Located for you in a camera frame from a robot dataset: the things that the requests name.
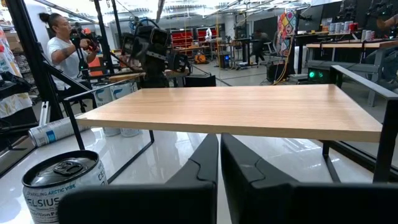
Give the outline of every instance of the white t-shirt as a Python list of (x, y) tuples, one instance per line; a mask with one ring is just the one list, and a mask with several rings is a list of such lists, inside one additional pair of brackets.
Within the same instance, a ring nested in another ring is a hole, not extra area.
[[(71, 45), (73, 45), (73, 44), (70, 41), (68, 43), (68, 42), (65, 42), (65, 41), (59, 39), (58, 37), (53, 37), (47, 44), (47, 53), (48, 53), (49, 58), (51, 58), (51, 55), (56, 50), (62, 50)], [(82, 52), (83, 52), (83, 58), (87, 61), (88, 53), (85, 52), (84, 50)], [(63, 60), (59, 65), (57, 65), (57, 68), (61, 69), (64, 74), (66, 74), (70, 78), (76, 80), (77, 82), (82, 81), (81, 78), (77, 77), (77, 75), (79, 75), (79, 77), (81, 76), (81, 74), (79, 74), (79, 56), (77, 56), (77, 52), (74, 52), (68, 58)], [(65, 90), (70, 87), (66, 83), (59, 80), (58, 78), (53, 77), (53, 79), (54, 79), (54, 82), (55, 82), (58, 90)]]

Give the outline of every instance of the black metal table frame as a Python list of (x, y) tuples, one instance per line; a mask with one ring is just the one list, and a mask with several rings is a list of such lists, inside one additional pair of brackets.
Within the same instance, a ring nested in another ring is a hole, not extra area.
[[(79, 127), (75, 118), (75, 115), (73, 114), (73, 110), (72, 110), (72, 106), (70, 105), (70, 102), (73, 101), (75, 98), (87, 95), (87, 94), (91, 94), (92, 92), (96, 91), (96, 90), (100, 90), (103, 88), (109, 88), (110, 86), (113, 85), (117, 85), (119, 83), (125, 82), (125, 80), (119, 81), (119, 82), (115, 82), (109, 85), (105, 85), (102, 86), (101, 88), (97, 88), (95, 90), (89, 90), (86, 91), (84, 93), (79, 93), (77, 95), (74, 96), (70, 96), (68, 98), (65, 98), (64, 101), (66, 102), (65, 105), (65, 110), (67, 112), (67, 114), (69, 115), (70, 118), (70, 122), (72, 124), (72, 128), (73, 128), (73, 132), (75, 133), (76, 136), (76, 140), (77, 143), (79, 145), (79, 149), (80, 150), (86, 150), (85, 149), (85, 145), (83, 143), (83, 139), (81, 138), (81, 134), (79, 131)], [(109, 179), (108, 179), (108, 183), (110, 184), (115, 178), (118, 177), (118, 175), (120, 175), (131, 163), (133, 163), (142, 153), (145, 152), (145, 150), (147, 150), (149, 148), (149, 146), (152, 145), (152, 143), (155, 141), (155, 137), (154, 137), (154, 132), (153, 130), (149, 130), (149, 136), (150, 136), (150, 142), (148, 142), (148, 144), (146, 144), (142, 149), (140, 149), (139, 152), (137, 152), (131, 159), (129, 159), (118, 171), (116, 171)]]
[[(396, 137), (398, 134), (398, 95), (391, 92), (378, 84), (369, 81), (360, 75), (357, 75), (339, 65), (330, 67), (330, 84), (337, 85), (341, 88), (343, 84), (343, 75), (366, 86), (375, 91), (387, 100), (386, 112), (382, 123), (382, 131), (379, 140), (379, 149), (377, 151), (376, 164), (374, 166), (373, 182), (387, 182), (390, 176), (392, 156), (396, 145)], [(330, 146), (339, 145), (335, 141), (322, 141), (322, 156), (326, 162), (331, 178), (334, 182), (340, 182), (336, 169), (329, 158)]]

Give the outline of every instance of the ceiling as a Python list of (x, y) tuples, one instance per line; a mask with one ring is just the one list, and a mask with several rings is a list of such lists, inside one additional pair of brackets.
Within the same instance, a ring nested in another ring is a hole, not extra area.
[[(60, 7), (75, 12), (81, 16), (97, 21), (96, 9), (92, 0), (46, 0)], [(178, 16), (203, 16), (212, 14), (224, 14), (232, 12), (258, 13), (263, 10), (270, 10), (277, 7), (291, 8), (308, 6), (312, 0), (115, 0), (118, 9), (119, 19), (128, 20), (132, 14), (138, 17), (160, 17)], [(110, 0), (100, 0), (101, 12), (104, 22), (114, 21), (113, 7)], [(71, 20), (82, 21), (73, 15), (63, 13)]]

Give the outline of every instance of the hair bun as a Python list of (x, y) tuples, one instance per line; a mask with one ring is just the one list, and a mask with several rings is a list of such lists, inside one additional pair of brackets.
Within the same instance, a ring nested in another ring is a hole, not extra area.
[(41, 21), (48, 23), (50, 19), (50, 14), (42, 12), (39, 13), (39, 17)]

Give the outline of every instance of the glossy floor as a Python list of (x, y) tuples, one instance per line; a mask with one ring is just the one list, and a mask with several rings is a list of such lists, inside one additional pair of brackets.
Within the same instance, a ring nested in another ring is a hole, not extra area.
[[(167, 131), (154, 131), (154, 134), (155, 143), (112, 184), (166, 182), (186, 163), (206, 136), (200, 133)], [(93, 128), (85, 131), (82, 136), (87, 150), (96, 151), (101, 156), (108, 177), (149, 142), (148, 131), (133, 138), (123, 138), (120, 135), (109, 138), (103, 134), (101, 128)], [(250, 136), (237, 138), (266, 161), (299, 181), (331, 182), (322, 158), (322, 149), (317, 142)], [(33, 223), (22, 195), (22, 176), (44, 159), (77, 149), (74, 136), (40, 147), (0, 179), (0, 223)], [(330, 154), (343, 182), (371, 182), (372, 173), (335, 151)], [(218, 223), (231, 223), (221, 172), (219, 175)]]

